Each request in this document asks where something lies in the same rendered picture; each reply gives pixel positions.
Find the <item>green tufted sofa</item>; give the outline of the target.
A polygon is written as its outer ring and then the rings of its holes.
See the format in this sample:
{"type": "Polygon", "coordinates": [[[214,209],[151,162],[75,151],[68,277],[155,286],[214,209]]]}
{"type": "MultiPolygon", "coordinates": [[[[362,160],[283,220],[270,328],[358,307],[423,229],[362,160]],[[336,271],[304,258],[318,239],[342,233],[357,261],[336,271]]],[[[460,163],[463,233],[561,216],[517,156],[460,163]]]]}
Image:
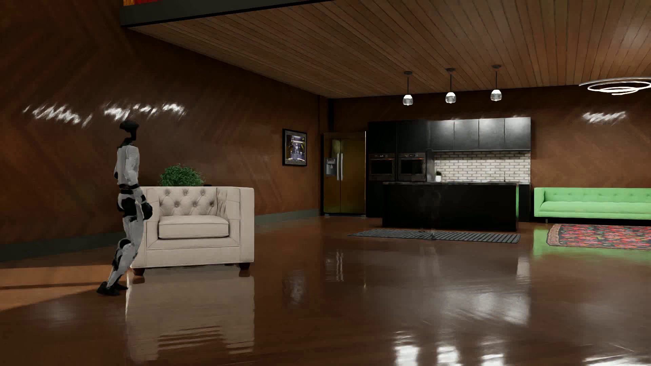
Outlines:
{"type": "Polygon", "coordinates": [[[651,221],[651,188],[535,187],[537,218],[651,221]]]}

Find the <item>white humanoid robot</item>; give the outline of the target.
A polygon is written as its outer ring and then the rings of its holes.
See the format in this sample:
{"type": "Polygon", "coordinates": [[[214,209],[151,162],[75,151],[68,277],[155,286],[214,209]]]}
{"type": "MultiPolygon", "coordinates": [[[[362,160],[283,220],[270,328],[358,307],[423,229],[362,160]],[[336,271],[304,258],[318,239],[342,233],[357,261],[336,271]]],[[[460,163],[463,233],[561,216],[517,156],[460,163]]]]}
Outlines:
{"type": "Polygon", "coordinates": [[[139,125],[127,119],[119,127],[130,134],[117,149],[117,162],[113,172],[120,190],[117,208],[122,213],[125,237],[118,242],[108,280],[102,282],[97,289],[97,293],[105,296],[118,296],[120,291],[127,290],[126,286],[119,284],[119,278],[134,262],[142,243],[144,222],[152,216],[152,206],[139,184],[140,153],[134,146],[139,125]]]}

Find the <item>black built-in wall oven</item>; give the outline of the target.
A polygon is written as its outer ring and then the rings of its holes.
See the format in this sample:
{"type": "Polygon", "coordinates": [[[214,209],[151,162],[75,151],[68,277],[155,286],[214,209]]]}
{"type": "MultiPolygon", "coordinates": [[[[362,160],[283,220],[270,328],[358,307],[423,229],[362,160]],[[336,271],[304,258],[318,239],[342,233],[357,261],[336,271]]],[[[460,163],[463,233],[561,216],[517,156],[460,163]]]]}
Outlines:
{"type": "Polygon", "coordinates": [[[424,152],[398,154],[397,180],[401,182],[425,182],[427,160],[424,152]]]}
{"type": "Polygon", "coordinates": [[[390,182],[396,179],[395,153],[380,153],[368,155],[368,181],[390,182]]]}

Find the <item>black kitchen island counter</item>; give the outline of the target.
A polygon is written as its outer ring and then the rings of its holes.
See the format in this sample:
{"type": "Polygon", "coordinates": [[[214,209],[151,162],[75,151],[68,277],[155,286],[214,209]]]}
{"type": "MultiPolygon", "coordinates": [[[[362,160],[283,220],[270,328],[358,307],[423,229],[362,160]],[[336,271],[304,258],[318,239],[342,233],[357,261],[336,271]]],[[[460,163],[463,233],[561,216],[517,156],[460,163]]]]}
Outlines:
{"type": "Polygon", "coordinates": [[[513,232],[518,188],[516,182],[385,182],[382,225],[513,232]]]}

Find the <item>framed wall picture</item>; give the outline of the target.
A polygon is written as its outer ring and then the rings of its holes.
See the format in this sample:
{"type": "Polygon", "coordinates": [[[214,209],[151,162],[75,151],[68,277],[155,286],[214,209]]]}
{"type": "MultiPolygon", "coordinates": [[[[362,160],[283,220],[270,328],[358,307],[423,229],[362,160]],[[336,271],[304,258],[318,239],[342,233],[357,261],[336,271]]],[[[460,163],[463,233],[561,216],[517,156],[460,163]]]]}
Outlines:
{"type": "Polygon", "coordinates": [[[293,129],[282,130],[282,164],[307,166],[307,133],[293,129]]]}

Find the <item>red patterned rug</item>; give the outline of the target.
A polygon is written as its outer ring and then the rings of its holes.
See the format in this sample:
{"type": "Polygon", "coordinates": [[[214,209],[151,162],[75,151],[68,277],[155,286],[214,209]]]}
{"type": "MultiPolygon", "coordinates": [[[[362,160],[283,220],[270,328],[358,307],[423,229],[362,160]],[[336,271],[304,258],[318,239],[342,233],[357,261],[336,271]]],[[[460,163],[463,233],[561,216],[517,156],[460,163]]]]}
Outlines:
{"type": "Polygon", "coordinates": [[[547,245],[651,251],[651,227],[556,223],[547,245]]]}

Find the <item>green potted plant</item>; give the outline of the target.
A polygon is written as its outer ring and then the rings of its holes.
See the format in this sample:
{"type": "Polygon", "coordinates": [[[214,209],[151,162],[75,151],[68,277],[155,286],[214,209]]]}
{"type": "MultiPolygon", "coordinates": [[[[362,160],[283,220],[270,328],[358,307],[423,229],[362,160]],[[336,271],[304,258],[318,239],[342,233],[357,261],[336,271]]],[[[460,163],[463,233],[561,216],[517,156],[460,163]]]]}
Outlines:
{"type": "Polygon", "coordinates": [[[166,167],[159,176],[158,186],[203,186],[204,177],[192,167],[181,164],[166,167]]]}

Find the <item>stainless steel refrigerator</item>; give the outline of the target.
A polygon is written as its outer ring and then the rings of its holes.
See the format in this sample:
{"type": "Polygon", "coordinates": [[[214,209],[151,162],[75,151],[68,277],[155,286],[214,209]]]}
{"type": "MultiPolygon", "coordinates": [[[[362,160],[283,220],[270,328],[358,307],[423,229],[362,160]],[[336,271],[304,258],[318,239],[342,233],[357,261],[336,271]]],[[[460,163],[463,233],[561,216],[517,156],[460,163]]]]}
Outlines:
{"type": "Polygon", "coordinates": [[[326,132],[323,135],[322,212],[326,215],[366,214],[366,135],[326,132]]]}

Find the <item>black striped floor mat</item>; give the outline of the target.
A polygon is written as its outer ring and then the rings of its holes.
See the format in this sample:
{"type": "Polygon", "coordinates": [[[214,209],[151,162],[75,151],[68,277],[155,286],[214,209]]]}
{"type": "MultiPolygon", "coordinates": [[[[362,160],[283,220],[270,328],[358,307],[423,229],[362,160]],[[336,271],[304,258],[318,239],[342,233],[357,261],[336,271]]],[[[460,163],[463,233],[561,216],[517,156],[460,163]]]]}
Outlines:
{"type": "Polygon", "coordinates": [[[403,238],[417,240],[444,240],[457,242],[488,242],[516,244],[521,235],[503,234],[499,232],[468,232],[449,230],[402,230],[402,229],[371,229],[351,234],[351,237],[374,238],[403,238]]]}

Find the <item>black upper kitchen cabinets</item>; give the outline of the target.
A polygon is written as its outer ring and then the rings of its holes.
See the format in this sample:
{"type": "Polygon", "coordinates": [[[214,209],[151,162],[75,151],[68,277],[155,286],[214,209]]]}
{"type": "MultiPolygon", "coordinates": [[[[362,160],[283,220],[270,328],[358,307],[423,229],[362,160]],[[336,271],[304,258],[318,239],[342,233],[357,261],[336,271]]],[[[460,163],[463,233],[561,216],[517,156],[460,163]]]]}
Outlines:
{"type": "Polygon", "coordinates": [[[373,121],[368,153],[530,151],[530,117],[373,121]]]}

